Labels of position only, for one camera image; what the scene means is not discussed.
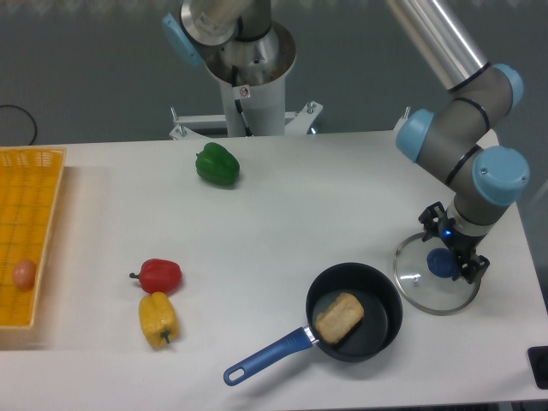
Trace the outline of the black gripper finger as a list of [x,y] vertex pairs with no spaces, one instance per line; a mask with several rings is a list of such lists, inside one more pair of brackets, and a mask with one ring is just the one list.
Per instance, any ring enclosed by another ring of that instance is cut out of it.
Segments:
[[481,282],[490,266],[490,260],[483,255],[474,254],[463,264],[463,278],[469,284]]
[[452,257],[455,263],[456,267],[456,273],[452,275],[453,280],[457,280],[459,278],[467,278],[468,273],[468,257],[466,254],[462,254],[457,251],[452,251]]

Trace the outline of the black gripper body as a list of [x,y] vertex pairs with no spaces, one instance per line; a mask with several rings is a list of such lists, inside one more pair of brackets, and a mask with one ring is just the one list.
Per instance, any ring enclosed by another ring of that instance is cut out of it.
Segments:
[[487,225],[468,221],[451,203],[447,209],[441,202],[429,205],[418,218],[423,225],[422,241],[439,238],[456,261],[481,261],[477,246],[488,234]]

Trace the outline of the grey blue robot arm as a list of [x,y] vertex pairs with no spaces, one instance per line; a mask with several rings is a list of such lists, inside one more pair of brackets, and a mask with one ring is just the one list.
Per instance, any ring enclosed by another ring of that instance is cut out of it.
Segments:
[[[476,248],[529,179],[527,160],[480,139],[511,112],[523,94],[521,76],[491,64],[444,1],[392,1],[406,34],[451,96],[439,113],[407,112],[397,148],[454,192],[449,206],[420,215],[424,239],[439,238],[456,265],[456,277],[477,283],[488,259]],[[295,63],[291,34],[271,18],[267,1],[185,1],[162,21],[165,37],[186,63],[205,65],[222,93],[229,136],[299,135],[319,107],[285,113],[285,77]]]

